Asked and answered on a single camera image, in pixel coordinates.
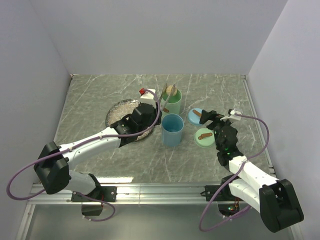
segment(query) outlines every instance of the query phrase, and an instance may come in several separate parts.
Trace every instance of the silver plate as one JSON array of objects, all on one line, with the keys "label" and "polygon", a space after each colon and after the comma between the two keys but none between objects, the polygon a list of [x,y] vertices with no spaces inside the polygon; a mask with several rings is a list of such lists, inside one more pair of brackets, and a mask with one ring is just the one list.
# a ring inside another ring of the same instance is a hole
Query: silver plate
[{"label": "silver plate", "polygon": [[[134,100],[134,99],[126,99],[126,100],[122,100],[118,103],[116,103],[115,105],[113,105],[110,110],[108,111],[108,113],[106,114],[105,117],[105,127],[110,127],[111,124],[113,124],[116,121],[119,121],[120,119],[122,119],[125,115],[127,114],[132,114],[133,110],[138,107],[139,105],[139,101],[138,100]],[[150,133],[152,132],[152,129],[150,129],[149,131],[146,131],[144,134],[142,134],[141,136],[138,136],[137,141],[140,141],[142,139],[144,139],[145,137],[147,137]]]}]

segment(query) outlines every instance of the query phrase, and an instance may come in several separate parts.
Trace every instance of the blue cup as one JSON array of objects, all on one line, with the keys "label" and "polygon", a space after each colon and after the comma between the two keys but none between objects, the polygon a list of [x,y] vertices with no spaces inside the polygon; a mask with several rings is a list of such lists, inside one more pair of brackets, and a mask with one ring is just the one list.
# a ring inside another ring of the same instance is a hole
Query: blue cup
[{"label": "blue cup", "polygon": [[177,114],[168,114],[162,119],[162,142],[168,147],[175,147],[181,142],[184,120]]}]

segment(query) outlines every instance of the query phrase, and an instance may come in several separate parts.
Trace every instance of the table surface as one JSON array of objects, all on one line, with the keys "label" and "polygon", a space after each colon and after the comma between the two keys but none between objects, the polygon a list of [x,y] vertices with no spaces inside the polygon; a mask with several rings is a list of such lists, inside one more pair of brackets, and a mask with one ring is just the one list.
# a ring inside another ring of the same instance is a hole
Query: table surface
[{"label": "table surface", "polygon": [[[98,178],[112,178],[115,183],[168,183],[221,181],[230,175],[220,166],[217,150],[195,144],[199,126],[188,122],[193,108],[215,110],[227,114],[231,108],[253,115],[250,101],[240,75],[223,74],[123,74],[74,75],[55,136],[57,145],[71,143],[98,133],[105,128],[109,109],[125,99],[139,99],[139,90],[156,89],[176,84],[182,92],[180,116],[184,119],[181,143],[167,147],[161,141],[157,126],[145,139],[121,148],[107,150],[77,165],[75,170],[91,173]],[[254,120],[242,118],[232,124],[238,130],[238,148],[246,156],[257,153],[263,146]],[[269,173],[266,155],[252,160]]]}]

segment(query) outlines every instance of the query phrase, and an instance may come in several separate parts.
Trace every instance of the brown handle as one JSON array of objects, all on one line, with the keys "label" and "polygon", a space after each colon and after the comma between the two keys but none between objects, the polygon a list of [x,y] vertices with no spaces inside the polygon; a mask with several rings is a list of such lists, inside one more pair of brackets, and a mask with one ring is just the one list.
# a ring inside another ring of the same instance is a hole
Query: brown handle
[{"label": "brown handle", "polygon": [[212,136],[212,132],[202,133],[202,134],[198,137],[198,139],[199,139],[199,140],[202,140],[202,139],[204,139],[204,138],[211,137],[211,136]]},{"label": "brown handle", "polygon": [[198,111],[195,110],[195,109],[193,109],[192,112],[193,112],[195,115],[197,115],[198,117],[201,118],[201,113],[200,113],[200,112],[198,112]]}]

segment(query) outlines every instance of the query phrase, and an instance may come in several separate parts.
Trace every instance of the cup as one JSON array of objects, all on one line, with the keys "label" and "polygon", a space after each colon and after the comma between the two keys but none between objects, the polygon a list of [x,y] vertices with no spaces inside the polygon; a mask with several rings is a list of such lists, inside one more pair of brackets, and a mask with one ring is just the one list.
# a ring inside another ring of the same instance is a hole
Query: cup
[{"label": "cup", "polygon": [[[161,106],[163,106],[168,98],[168,94],[164,94],[161,100]],[[165,108],[162,111],[162,119],[169,114],[180,114],[182,94],[179,89],[176,91],[176,95],[171,96]]]},{"label": "cup", "polygon": [[168,114],[162,119],[162,142],[168,147],[175,147],[181,142],[184,120],[177,114]]}]

